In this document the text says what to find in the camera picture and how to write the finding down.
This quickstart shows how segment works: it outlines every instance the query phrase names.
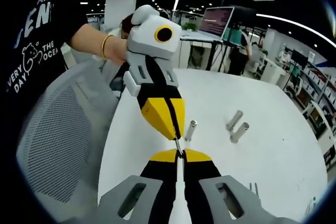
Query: metal cylinder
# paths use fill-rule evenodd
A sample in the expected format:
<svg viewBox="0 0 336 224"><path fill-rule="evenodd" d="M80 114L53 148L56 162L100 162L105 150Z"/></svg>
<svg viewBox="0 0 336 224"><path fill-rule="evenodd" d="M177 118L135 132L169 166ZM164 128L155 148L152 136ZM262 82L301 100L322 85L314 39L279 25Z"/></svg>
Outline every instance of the metal cylinder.
<svg viewBox="0 0 336 224"><path fill-rule="evenodd" d="M192 121L190 122L189 128L188 128L188 130L187 130L187 134L185 134L185 136L184 136L184 139L185 139L187 142L190 142L190 141L191 141L191 136L193 135L196 126L197 126L197 122L196 122L195 120L192 120Z"/></svg>
<svg viewBox="0 0 336 224"><path fill-rule="evenodd" d="M238 128L238 130L230 136L230 140L231 140L231 142L233 142L233 143L238 143L238 140L239 140L239 139L241 138L241 136L247 131L247 129L248 129L249 127L250 127L250 126L248 125L248 123L244 122L244 123Z"/></svg>
<svg viewBox="0 0 336 224"><path fill-rule="evenodd" d="M242 118L243 116L243 112L241 110L237 110L236 114L234 115L234 117L231 119L230 122L228 122L228 124L226 125L226 129L228 131L232 131L233 127L237 124L237 122L239 121L240 118Z"/></svg>

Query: white wall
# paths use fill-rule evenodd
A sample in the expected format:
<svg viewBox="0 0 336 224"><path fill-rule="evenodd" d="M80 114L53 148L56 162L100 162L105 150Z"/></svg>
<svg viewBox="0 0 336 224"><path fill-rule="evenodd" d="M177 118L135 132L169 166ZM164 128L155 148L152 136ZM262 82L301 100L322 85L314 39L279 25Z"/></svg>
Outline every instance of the white wall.
<svg viewBox="0 0 336 224"><path fill-rule="evenodd" d="M137 0L106 0L104 28L116 29L121 21L134 13Z"/></svg>

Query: person's arm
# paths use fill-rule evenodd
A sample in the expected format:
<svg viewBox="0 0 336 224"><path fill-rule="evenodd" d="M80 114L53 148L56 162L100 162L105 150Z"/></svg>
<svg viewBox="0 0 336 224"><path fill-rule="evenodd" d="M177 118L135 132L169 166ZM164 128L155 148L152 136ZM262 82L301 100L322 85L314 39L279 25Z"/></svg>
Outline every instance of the person's arm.
<svg viewBox="0 0 336 224"><path fill-rule="evenodd" d="M81 52L88 52L102 57L101 46L107 34L84 24L70 39L69 46ZM127 51L126 40L115 36L107 38L104 55L116 64L123 64Z"/></svg>
<svg viewBox="0 0 336 224"><path fill-rule="evenodd" d="M60 46L66 42L77 51L88 52L102 57L101 46L107 34L88 25L80 0L56 0L56 31ZM125 59L126 41L109 37L104 46L104 55L121 65Z"/></svg>
<svg viewBox="0 0 336 224"><path fill-rule="evenodd" d="M246 54L247 54L247 57L248 57L248 60L251 59L251 50L250 50L250 46L249 46L249 43L247 41L247 37L245 36L245 34L243 32L241 32L241 40L240 40L242 46L245 48L246 50Z"/></svg>
<svg viewBox="0 0 336 224"><path fill-rule="evenodd" d="M246 45L246 46L245 46L245 50L246 50L246 53L247 53L248 60L250 60L252 54L251 54L251 50L250 50L249 45Z"/></svg>

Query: hand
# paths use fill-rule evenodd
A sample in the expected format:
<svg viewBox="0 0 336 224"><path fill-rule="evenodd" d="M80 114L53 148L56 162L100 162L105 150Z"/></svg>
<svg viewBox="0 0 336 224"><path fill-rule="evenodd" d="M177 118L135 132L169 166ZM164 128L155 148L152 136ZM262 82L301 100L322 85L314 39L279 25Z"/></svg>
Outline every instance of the hand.
<svg viewBox="0 0 336 224"><path fill-rule="evenodd" d="M127 40L115 36L107 38L104 47L104 55L118 65L126 60Z"/></svg>

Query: gold bracelet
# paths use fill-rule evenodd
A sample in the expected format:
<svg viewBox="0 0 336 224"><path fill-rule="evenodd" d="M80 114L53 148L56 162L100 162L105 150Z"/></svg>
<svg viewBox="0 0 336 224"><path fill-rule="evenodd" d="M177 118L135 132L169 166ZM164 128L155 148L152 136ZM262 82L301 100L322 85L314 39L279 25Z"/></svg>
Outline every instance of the gold bracelet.
<svg viewBox="0 0 336 224"><path fill-rule="evenodd" d="M103 43L101 44L101 55L102 55L102 57L103 57L105 60L107 60L107 58L106 58L106 56L105 56L105 54L104 54L104 47L105 47L106 40L107 40L109 37L111 37L111 36L113 36L113 35L111 35L111 34L106 35L105 39L103 40Z"/></svg>

